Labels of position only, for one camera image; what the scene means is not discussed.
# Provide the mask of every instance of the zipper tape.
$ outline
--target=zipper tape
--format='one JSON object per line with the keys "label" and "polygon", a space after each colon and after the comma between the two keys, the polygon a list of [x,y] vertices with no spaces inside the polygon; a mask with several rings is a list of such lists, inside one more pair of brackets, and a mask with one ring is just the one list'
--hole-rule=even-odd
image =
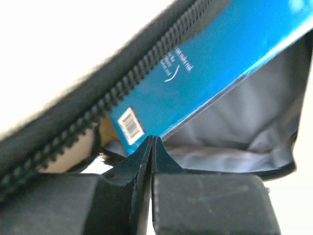
{"label": "zipper tape", "polygon": [[154,46],[139,57],[141,58],[139,62],[125,73],[125,76],[121,76],[122,79],[111,85],[111,89],[101,98],[92,102],[93,105],[90,105],[85,112],[75,118],[71,125],[65,127],[61,133],[52,135],[55,137],[44,144],[42,148],[28,155],[26,160],[19,161],[17,166],[7,171],[0,178],[0,202],[3,202],[8,195],[30,179],[39,175],[38,169],[46,168],[49,162],[55,161],[57,155],[62,154],[65,147],[71,147],[78,140],[80,134],[84,134],[88,128],[92,128],[94,123],[98,122],[105,113],[110,112],[124,96],[133,90],[163,56],[204,29],[209,21],[213,20],[229,2],[230,0],[177,1],[176,7],[180,6],[180,9],[187,10],[176,17],[176,20],[171,23],[171,27],[161,34],[162,36],[155,43],[151,43]]}

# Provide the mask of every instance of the zipper teeth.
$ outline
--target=zipper teeth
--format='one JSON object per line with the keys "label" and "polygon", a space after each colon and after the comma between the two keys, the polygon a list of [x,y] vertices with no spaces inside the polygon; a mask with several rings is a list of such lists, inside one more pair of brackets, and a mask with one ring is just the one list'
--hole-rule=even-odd
{"label": "zipper teeth", "polygon": [[128,95],[144,79],[163,56],[181,43],[182,36],[198,21],[212,1],[196,0],[138,64],[96,104],[87,110],[84,115],[80,116],[70,127],[55,137],[53,141],[46,144],[41,150],[29,156],[24,163],[4,175],[0,179],[0,202],[4,201],[9,194],[37,175],[40,168],[47,168],[49,162],[56,161],[57,154],[62,154],[65,147],[70,148],[78,141],[80,134],[85,134],[87,129],[92,128],[93,123],[97,122],[105,113],[110,112],[113,106],[117,106],[118,102],[123,100],[123,97]]}

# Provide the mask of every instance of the blue box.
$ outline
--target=blue box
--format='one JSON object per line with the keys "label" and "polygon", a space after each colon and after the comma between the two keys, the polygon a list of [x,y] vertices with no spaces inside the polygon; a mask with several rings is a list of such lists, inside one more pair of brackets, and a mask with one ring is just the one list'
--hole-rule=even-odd
{"label": "blue box", "polygon": [[312,28],[313,0],[232,1],[113,109],[127,153],[147,135],[170,136]]}

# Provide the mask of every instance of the barcode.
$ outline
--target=barcode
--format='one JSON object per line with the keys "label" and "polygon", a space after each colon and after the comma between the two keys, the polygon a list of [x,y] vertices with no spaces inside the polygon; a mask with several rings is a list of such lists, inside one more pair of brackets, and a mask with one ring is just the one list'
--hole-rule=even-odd
{"label": "barcode", "polygon": [[135,143],[145,133],[131,107],[117,120],[129,145]]}

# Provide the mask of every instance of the blue book cover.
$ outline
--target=blue book cover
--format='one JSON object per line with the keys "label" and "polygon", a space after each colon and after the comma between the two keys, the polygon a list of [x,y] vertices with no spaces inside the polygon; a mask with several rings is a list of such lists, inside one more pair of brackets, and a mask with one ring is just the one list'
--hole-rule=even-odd
{"label": "blue book cover", "polygon": [[113,109],[110,117],[127,153],[147,135],[169,136],[312,28],[312,0],[233,0]]}

